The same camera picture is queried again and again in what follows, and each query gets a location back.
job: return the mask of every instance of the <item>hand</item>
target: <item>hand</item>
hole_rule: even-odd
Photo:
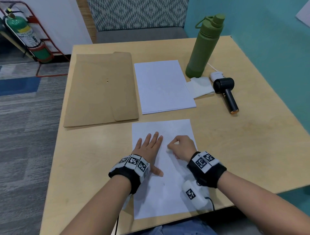
[[[177,135],[167,147],[173,151],[173,154],[177,159],[187,162],[189,162],[194,153],[197,152],[194,141],[192,141],[187,135]]]
[[[162,144],[163,136],[161,135],[158,138],[158,132],[155,132],[150,142],[151,136],[152,136],[151,134],[148,134],[146,136],[143,145],[141,145],[142,139],[141,138],[138,139],[138,142],[136,144],[135,149],[132,151],[132,154],[137,154],[143,157],[149,164],[151,164],[151,172],[155,175],[163,177],[164,173],[160,169],[158,169],[156,166],[154,166],[158,150],[160,148],[160,145]]]

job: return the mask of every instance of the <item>wristband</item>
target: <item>wristband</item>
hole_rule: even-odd
[[[135,194],[151,170],[150,164],[141,156],[131,154],[122,158],[109,172],[109,177],[123,175],[130,180],[130,194]]]
[[[218,159],[208,152],[196,152],[189,161],[187,168],[200,185],[210,188],[217,188],[219,178],[227,170]]]

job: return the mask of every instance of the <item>fire extinguisher stand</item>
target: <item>fire extinguisher stand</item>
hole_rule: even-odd
[[[48,47],[46,46],[46,49],[52,54],[52,55],[55,55],[55,54],[62,54],[65,59],[67,59],[68,61],[70,61],[68,59],[68,57],[66,57],[66,55],[64,53],[61,52],[61,50],[58,49],[58,47],[55,45],[55,43],[52,41],[52,39],[50,38],[50,36],[47,34],[47,32],[45,31],[45,29],[43,28],[43,26],[41,25],[41,23],[39,22],[39,20],[37,19],[37,17],[34,15],[34,13],[32,12],[32,10],[29,8],[29,6],[22,2],[22,1],[1,1],[1,3],[11,3],[11,4],[16,4],[16,3],[20,3],[20,4],[23,4],[25,5],[29,12],[31,13],[31,16],[29,17],[26,17],[27,20],[28,20],[28,23],[32,23],[32,24],[38,24],[42,31],[45,33],[45,35],[47,36],[47,38],[41,38],[42,41],[46,42],[46,41],[50,41],[52,43],[52,45],[56,48],[57,51],[50,51],[48,49]],[[3,15],[6,15],[5,11],[3,9],[1,9],[0,7],[0,11],[3,13]],[[42,63],[39,61],[39,68],[37,70],[37,73],[36,73],[36,77],[39,77],[39,78],[43,78],[43,77],[56,77],[56,76],[65,76],[65,75],[68,75],[67,73],[66,74],[54,74],[54,75],[39,75],[39,72],[40,72],[40,68],[42,66]]]

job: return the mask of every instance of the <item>bottle base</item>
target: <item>bottle base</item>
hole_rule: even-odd
[[[194,71],[192,69],[190,69],[187,65],[186,70],[185,70],[185,74],[186,76],[188,76],[189,78],[199,78],[201,77],[202,73],[204,70],[202,71]]]

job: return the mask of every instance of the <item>patterned backrest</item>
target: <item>patterned backrest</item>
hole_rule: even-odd
[[[98,32],[183,27],[188,0],[87,0]]]

